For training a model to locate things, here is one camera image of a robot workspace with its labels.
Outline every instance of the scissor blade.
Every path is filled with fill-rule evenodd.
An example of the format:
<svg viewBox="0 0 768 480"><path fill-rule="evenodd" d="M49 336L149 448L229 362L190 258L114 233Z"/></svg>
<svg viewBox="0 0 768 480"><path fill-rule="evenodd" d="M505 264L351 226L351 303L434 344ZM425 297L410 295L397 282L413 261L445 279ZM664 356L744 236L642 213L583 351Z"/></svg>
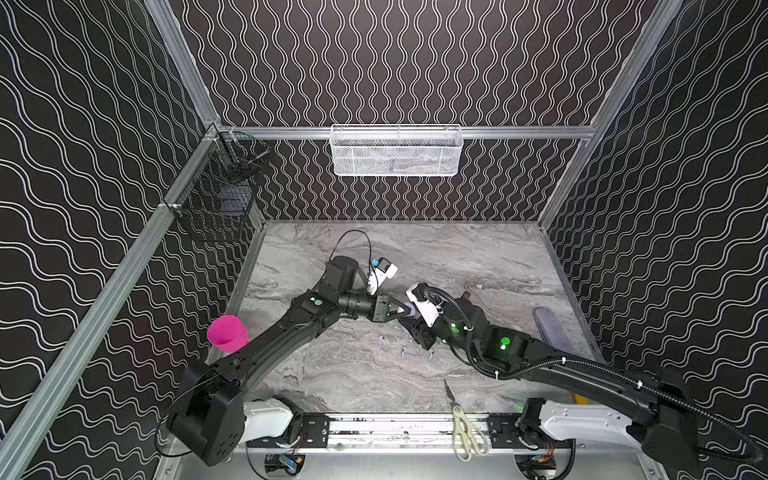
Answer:
<svg viewBox="0 0 768 480"><path fill-rule="evenodd" d="M448 394L448 400L451 401L451 407L454 405L458 405L458 402L456 402L456 397L453 396L453 391L451 390L451 387L448 385L448 380L443 379L443 383L445 383L445 393Z"/></svg>

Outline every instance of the marble tabletop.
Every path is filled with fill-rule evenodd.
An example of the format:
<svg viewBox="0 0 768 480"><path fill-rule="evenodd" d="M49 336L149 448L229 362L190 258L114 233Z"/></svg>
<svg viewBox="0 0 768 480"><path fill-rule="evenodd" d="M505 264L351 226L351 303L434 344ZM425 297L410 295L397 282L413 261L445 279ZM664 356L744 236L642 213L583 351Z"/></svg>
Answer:
<svg viewBox="0 0 768 480"><path fill-rule="evenodd" d="M386 257L399 268L382 292L406 301L406 289L420 281L455 296L466 290L489 322L536 337L532 312L546 306L574 351L591 358L538 227L530 223L269 223L239 312L250 338L315 284L334 244L352 228L368 233L374 258ZM350 233L336 253L365 265L368 243ZM532 396L571 400L570 393L541 383L486 378L447 346L435 344L428 352L397 322L363 318L341 319L300 347L246 400L279 396L306 411L444 412L443 379L467 412L517 412Z"/></svg>

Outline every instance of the wire mesh basket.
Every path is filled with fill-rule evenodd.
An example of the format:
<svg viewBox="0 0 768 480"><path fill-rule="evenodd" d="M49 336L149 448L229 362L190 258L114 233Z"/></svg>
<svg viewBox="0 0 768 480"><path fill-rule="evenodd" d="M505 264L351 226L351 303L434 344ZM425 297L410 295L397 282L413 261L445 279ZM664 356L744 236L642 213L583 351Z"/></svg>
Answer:
<svg viewBox="0 0 768 480"><path fill-rule="evenodd" d="M251 157L234 155L220 145L212 147L187 186L183 202L173 209L182 230L199 242L250 241L254 178L269 154L268 147Z"/></svg>
<svg viewBox="0 0 768 480"><path fill-rule="evenodd" d="M464 140L459 125L333 125L333 171L344 177L451 177Z"/></svg>

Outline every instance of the black wavy-patterned wall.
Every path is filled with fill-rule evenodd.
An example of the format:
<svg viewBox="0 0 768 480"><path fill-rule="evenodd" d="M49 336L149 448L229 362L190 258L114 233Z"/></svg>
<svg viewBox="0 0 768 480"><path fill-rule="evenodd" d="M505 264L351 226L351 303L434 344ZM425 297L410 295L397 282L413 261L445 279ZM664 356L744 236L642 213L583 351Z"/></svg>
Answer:
<svg viewBox="0 0 768 480"><path fill-rule="evenodd" d="M550 230L606 360L682 369L701 405L765 446L767 92L768 4L685 2ZM707 465L704 478L768 477L766 461Z"/></svg>
<svg viewBox="0 0 768 480"><path fill-rule="evenodd" d="M536 221L577 144L466 141L453 177L338 177L327 141L280 141L257 202L272 220Z"/></svg>
<svg viewBox="0 0 768 480"><path fill-rule="evenodd" d="M654 0L172 0L225 124L583 125Z"/></svg>
<svg viewBox="0 0 768 480"><path fill-rule="evenodd" d="M0 0L0 438L200 140L139 0Z"/></svg>
<svg viewBox="0 0 768 480"><path fill-rule="evenodd" d="M152 432L187 360L206 359L207 327L248 245L195 243L171 228L23 478L152 478Z"/></svg>

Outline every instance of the yellow object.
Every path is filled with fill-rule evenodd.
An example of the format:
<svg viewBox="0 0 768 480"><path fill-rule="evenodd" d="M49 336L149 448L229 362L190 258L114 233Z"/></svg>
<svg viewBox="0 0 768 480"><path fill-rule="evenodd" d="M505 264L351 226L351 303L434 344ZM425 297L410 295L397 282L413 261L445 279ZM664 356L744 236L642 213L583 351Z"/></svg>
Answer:
<svg viewBox="0 0 768 480"><path fill-rule="evenodd" d="M491 445L488 441L488 437L480 431L477 425L470 422L467 415L464 413L462 407L458 405L453 406L453 436L451 441L453 444L453 452L456 454L456 458L462 462L469 462L472 460L472 454L484 457L488 454L488 447ZM480 449L478 441L475 438L475 432L482 439L483 449ZM456 436L462 440L462 446L464 447L465 456L462 456L456 448Z"/></svg>

